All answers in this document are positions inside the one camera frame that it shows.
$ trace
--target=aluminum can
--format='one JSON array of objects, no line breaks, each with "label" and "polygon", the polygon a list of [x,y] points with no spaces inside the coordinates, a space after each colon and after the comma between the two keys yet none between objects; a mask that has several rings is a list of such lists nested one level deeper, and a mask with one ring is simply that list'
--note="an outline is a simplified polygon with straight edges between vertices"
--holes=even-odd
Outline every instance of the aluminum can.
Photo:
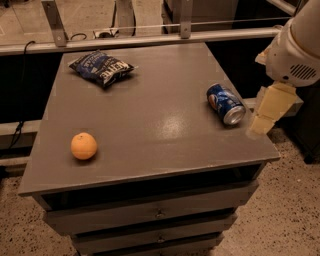
[{"label": "aluminum can", "polygon": [[220,84],[214,84],[208,89],[207,99],[220,119],[227,125],[239,123],[246,113],[245,107],[237,96]]}]

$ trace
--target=orange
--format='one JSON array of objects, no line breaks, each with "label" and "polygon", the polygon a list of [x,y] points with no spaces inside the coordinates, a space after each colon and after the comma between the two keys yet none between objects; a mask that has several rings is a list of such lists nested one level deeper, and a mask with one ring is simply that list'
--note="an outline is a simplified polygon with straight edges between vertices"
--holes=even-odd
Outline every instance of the orange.
[{"label": "orange", "polygon": [[97,152],[97,142],[89,133],[82,132],[75,135],[71,141],[71,152],[74,157],[86,160]]}]

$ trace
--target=metal rail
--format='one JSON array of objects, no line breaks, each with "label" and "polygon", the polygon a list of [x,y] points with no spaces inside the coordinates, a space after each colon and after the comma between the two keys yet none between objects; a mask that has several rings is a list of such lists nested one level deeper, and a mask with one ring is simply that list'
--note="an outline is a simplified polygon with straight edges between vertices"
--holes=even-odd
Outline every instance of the metal rail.
[{"label": "metal rail", "polygon": [[[95,39],[86,41],[68,41],[66,46],[58,47],[52,43],[36,43],[28,46],[28,54],[47,52],[74,52],[95,49],[130,48],[140,46],[155,46],[182,43],[198,43],[210,41],[229,41],[238,39],[268,38],[275,37],[279,29],[251,28],[235,30],[219,30],[209,32],[193,32],[189,39],[182,39],[180,35],[162,35],[150,37],[129,37],[114,39]],[[23,54],[25,45],[0,46],[0,56]]]}]

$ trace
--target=blue snack bag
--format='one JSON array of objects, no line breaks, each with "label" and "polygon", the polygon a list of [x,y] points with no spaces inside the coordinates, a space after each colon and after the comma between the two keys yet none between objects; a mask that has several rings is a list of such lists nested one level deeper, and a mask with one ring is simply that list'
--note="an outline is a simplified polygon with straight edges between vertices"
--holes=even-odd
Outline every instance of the blue snack bag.
[{"label": "blue snack bag", "polygon": [[103,88],[110,86],[117,79],[134,70],[132,65],[99,50],[84,55],[68,65],[84,79],[94,80]]}]

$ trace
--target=drawer front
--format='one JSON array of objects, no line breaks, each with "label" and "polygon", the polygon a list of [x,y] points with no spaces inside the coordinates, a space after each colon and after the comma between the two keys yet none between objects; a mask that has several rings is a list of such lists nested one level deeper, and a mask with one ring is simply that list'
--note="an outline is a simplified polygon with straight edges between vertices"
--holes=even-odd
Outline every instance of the drawer front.
[{"label": "drawer front", "polygon": [[204,221],[202,218],[198,220],[199,223],[195,223],[197,220],[190,220],[190,224],[185,223],[188,221],[184,221],[183,225],[180,225],[179,222],[166,223],[164,225],[149,226],[145,228],[146,231],[144,231],[142,227],[142,230],[133,229],[131,231],[131,229],[129,229],[128,232],[106,232],[106,234],[102,235],[73,239],[73,244],[82,254],[112,251],[144,244],[160,244],[178,238],[222,232],[223,230],[230,228],[236,220],[236,217],[236,214],[232,214],[224,216],[224,218],[206,218],[207,221]]},{"label": "drawer front", "polygon": [[257,181],[253,181],[247,183],[246,186],[243,184],[239,187],[229,186],[226,190],[194,195],[190,195],[190,191],[188,191],[186,196],[182,197],[170,197],[170,199],[149,201],[148,203],[142,201],[136,202],[138,204],[116,208],[107,208],[108,205],[96,205],[82,209],[48,212],[45,221],[62,235],[74,235],[237,207],[245,204],[257,187]]},{"label": "drawer front", "polygon": [[113,252],[91,254],[94,256],[174,256],[179,253],[197,253],[200,250],[210,250],[219,245],[223,235],[205,235],[173,241],[163,246],[140,246]]}]

